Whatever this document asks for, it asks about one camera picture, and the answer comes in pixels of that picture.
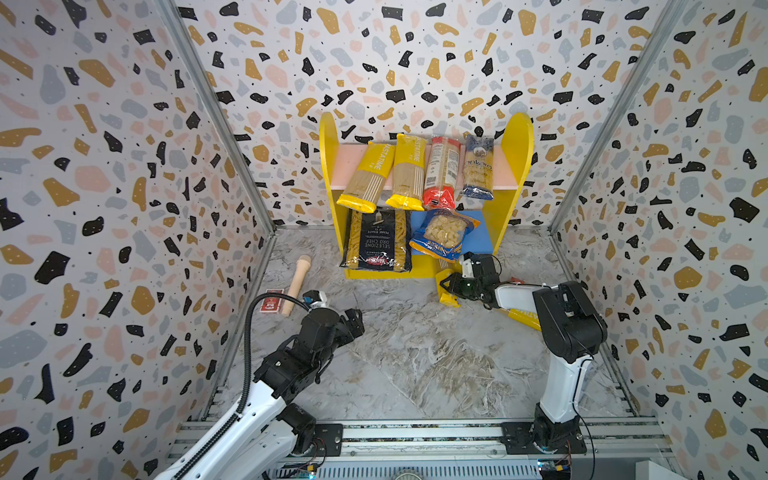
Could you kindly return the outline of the red clear spaghetti pack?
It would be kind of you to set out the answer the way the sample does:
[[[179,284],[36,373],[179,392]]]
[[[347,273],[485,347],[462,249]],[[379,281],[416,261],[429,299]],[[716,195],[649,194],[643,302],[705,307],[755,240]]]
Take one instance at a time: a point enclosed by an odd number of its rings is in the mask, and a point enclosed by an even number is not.
[[[455,209],[460,149],[461,144],[455,139],[432,138],[422,197],[426,208]]]

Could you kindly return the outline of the blue orange orecchiette bag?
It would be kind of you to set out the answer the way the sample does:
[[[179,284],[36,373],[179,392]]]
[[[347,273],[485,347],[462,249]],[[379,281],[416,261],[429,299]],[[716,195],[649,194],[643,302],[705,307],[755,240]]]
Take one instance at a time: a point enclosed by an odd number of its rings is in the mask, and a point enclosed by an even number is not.
[[[478,220],[452,210],[429,210],[409,245],[421,254],[455,262],[461,256],[465,237],[479,226]]]

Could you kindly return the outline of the blue yellow spaghetti pack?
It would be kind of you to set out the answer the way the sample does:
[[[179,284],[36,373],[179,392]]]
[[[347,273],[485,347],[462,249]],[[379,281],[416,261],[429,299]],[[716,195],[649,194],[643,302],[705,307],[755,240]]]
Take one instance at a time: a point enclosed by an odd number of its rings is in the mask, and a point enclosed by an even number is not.
[[[482,201],[494,198],[494,139],[470,135],[466,137],[462,168],[464,197]]]

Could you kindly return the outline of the dark penne pasta bag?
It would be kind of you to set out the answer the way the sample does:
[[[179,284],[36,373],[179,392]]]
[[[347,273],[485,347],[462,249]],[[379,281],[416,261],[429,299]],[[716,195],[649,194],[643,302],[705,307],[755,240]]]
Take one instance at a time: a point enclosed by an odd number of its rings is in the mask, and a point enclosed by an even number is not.
[[[390,273],[412,269],[411,222],[404,210],[352,210],[346,227],[341,268]]]

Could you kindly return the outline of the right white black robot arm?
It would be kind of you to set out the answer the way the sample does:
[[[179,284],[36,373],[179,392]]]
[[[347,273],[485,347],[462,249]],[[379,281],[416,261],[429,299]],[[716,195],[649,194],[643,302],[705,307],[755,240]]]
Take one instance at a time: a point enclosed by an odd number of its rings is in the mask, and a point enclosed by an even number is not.
[[[545,454],[581,448],[577,405],[589,368],[607,339],[607,325],[582,285],[576,281],[555,286],[516,279],[503,282],[498,259],[474,253],[461,256],[460,270],[439,285],[458,299],[480,302],[488,310],[520,313],[538,324],[549,351],[547,383],[529,431],[514,433],[508,443]]]

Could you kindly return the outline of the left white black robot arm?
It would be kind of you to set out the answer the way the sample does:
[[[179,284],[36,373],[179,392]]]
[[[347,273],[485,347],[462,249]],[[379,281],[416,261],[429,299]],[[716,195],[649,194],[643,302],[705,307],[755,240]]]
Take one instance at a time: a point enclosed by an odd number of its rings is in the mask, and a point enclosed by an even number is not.
[[[299,332],[263,359],[227,415],[158,477],[258,479],[290,454],[309,450],[316,420],[293,402],[320,382],[338,348],[364,332],[358,309],[310,309]]]

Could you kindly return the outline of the yellow Pastatime spaghetti pack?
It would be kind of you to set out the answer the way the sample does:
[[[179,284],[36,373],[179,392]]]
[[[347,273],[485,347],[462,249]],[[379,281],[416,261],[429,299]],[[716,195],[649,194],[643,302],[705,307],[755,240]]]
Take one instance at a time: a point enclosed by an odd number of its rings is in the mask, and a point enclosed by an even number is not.
[[[370,142],[337,204],[363,214],[374,213],[394,158],[393,145]]]

